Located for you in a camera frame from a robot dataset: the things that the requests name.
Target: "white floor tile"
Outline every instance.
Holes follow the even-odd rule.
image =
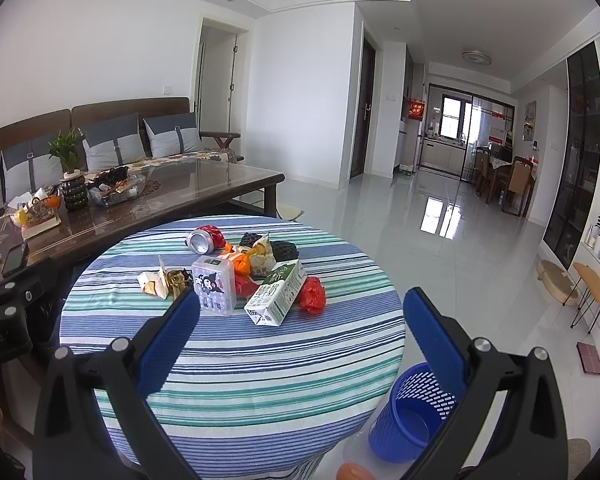
[[[578,341],[592,344],[593,339],[584,324],[570,328],[575,308],[563,307],[537,280],[542,226],[502,213],[497,201],[486,205],[468,184],[423,171],[393,180],[365,174],[341,190],[287,180],[279,186],[278,197],[305,211],[299,221],[330,231],[369,254],[401,297],[413,286],[423,288],[438,310],[455,317],[469,336],[487,337],[499,350],[517,354],[535,346],[546,348],[568,436],[586,438],[592,452],[598,449],[600,376],[583,373],[576,350]],[[427,204],[435,201],[442,202],[440,216],[423,225]],[[422,229],[432,225],[433,233]],[[423,360],[408,333],[400,371]],[[488,418],[491,426],[498,413],[496,406],[494,410]],[[468,463],[479,460],[489,428],[484,433]],[[364,455],[364,438],[350,437],[338,444],[314,478],[331,480],[342,462]],[[373,457],[365,454],[364,460],[373,462]],[[378,480],[400,478],[406,469],[372,465]]]

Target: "blue striped tablecloth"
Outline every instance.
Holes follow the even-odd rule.
[[[299,223],[255,216],[181,220],[129,236],[98,257],[75,283],[60,341],[76,352],[132,338],[161,316],[171,297],[144,294],[138,274],[190,267],[186,235],[214,224],[227,241],[270,233],[298,246],[318,276],[327,306],[316,316],[295,305],[280,327],[255,326],[242,309],[201,317],[162,390],[156,417],[204,478],[308,478],[323,454],[355,433],[391,387],[404,346],[400,299],[357,247]],[[98,403],[119,450],[133,459],[104,392]]]

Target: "red decoration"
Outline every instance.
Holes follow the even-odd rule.
[[[209,233],[211,239],[214,241],[214,247],[216,249],[224,249],[226,240],[224,239],[224,236],[222,236],[220,229],[218,229],[215,225],[201,225],[198,229]]]
[[[409,100],[409,118],[421,121],[424,115],[424,101],[418,99]]]
[[[327,295],[320,278],[308,276],[300,289],[300,306],[309,314],[320,314],[327,304]]]

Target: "smartphone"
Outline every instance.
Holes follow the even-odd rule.
[[[26,242],[16,245],[9,249],[7,257],[4,259],[2,267],[2,276],[8,278],[15,272],[24,269],[27,264],[27,255],[29,254],[29,246]]]

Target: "blue trash bin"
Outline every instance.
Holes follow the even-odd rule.
[[[395,381],[389,402],[369,432],[369,446],[382,460],[415,460],[427,447],[455,403],[440,389],[429,365],[409,368]]]

